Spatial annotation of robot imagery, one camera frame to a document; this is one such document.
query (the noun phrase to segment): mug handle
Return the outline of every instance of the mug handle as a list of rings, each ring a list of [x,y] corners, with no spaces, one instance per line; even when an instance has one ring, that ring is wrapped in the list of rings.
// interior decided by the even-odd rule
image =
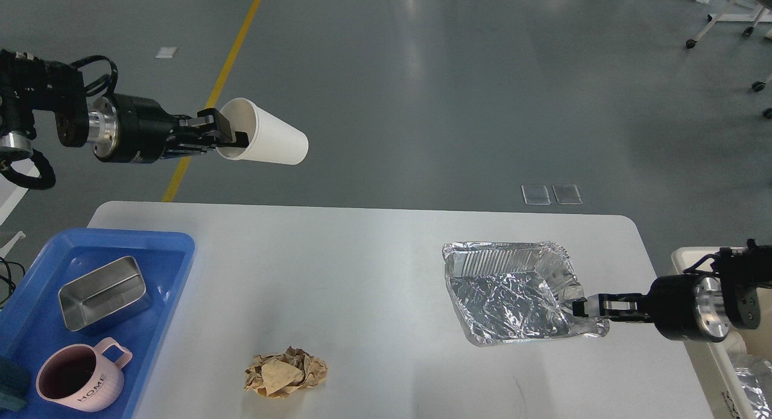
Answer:
[[[123,369],[123,367],[126,366],[129,361],[131,361],[133,354],[127,350],[126,347],[123,347],[123,345],[119,344],[115,339],[107,337],[100,340],[96,347],[94,347],[94,350],[96,350],[96,352],[99,354],[104,354],[104,352],[107,351],[107,349],[110,347],[116,347],[118,350],[124,352],[123,356],[115,361],[115,366],[118,367],[119,370]]]

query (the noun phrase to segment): blue tray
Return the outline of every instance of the blue tray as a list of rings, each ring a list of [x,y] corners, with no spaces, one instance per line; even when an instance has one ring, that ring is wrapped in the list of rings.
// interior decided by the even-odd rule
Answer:
[[[27,368],[33,379],[27,407],[17,413],[2,411],[0,417],[129,419],[188,278],[194,249],[193,239],[177,232],[81,228],[51,238],[0,312],[0,356]],[[127,255],[137,259],[151,307],[95,336],[68,331],[59,305],[62,285]],[[124,390],[113,405],[83,413],[39,397],[35,377],[51,354],[69,344],[96,345],[107,336],[133,353],[124,367]],[[107,351],[109,359],[116,359],[119,352],[114,350]]]

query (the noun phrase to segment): yellow floor line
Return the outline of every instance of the yellow floor line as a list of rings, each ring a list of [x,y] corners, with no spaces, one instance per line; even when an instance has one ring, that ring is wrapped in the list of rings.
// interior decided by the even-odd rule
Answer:
[[[205,109],[214,107],[215,104],[217,104],[217,99],[220,97],[220,92],[223,91],[223,86],[226,85],[228,74],[231,72],[231,68],[233,68],[233,62],[235,62],[236,56],[239,54],[239,49],[241,49],[242,43],[244,42],[246,32],[249,30],[249,26],[252,25],[252,20],[255,17],[257,8],[260,6],[260,1],[262,0],[252,1],[252,6],[249,7],[249,12],[246,13],[246,18],[244,18],[242,26],[239,29],[239,34],[236,35],[233,46],[231,46],[231,51],[228,53],[228,58],[223,65],[223,69],[220,70],[220,75],[217,76],[215,87],[213,87],[212,93],[209,94],[209,99],[206,101],[206,106],[204,107]],[[185,172],[188,171],[190,162],[191,158],[189,156],[186,156],[179,161],[177,169],[174,170],[169,185],[166,187],[162,199],[160,199],[161,202],[171,202],[174,200],[174,196],[177,195],[177,190],[180,188],[180,183],[182,183],[182,178],[185,177]]]

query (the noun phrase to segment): stainless steel container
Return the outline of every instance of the stainless steel container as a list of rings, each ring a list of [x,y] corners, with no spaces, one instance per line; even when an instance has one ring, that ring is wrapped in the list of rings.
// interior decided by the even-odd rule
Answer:
[[[93,335],[144,311],[151,297],[137,260],[124,256],[64,285],[59,302],[68,330]]]

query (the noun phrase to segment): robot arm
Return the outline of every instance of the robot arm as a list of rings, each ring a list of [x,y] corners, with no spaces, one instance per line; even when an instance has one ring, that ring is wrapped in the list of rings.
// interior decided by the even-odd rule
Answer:
[[[85,86],[80,68],[97,61],[108,62],[110,73]],[[51,165],[31,143],[37,136],[33,110],[54,112],[61,144],[91,143],[94,155],[104,162],[152,163],[248,145],[247,134],[234,131],[216,109],[202,110],[194,118],[170,115],[152,99],[116,94],[116,83],[118,68],[105,56],[65,64],[0,51],[0,174],[26,188],[55,185]],[[88,106],[86,98],[100,93]],[[39,170],[39,178],[12,169],[14,161],[27,158]]]
[[[707,260],[711,271],[698,269]],[[654,323],[662,336],[721,342],[730,322],[756,329],[761,322],[756,288],[772,288],[772,246],[748,240],[745,248],[707,254],[677,276],[654,280],[640,293],[596,294],[573,303],[576,317],[601,317],[625,323]]]

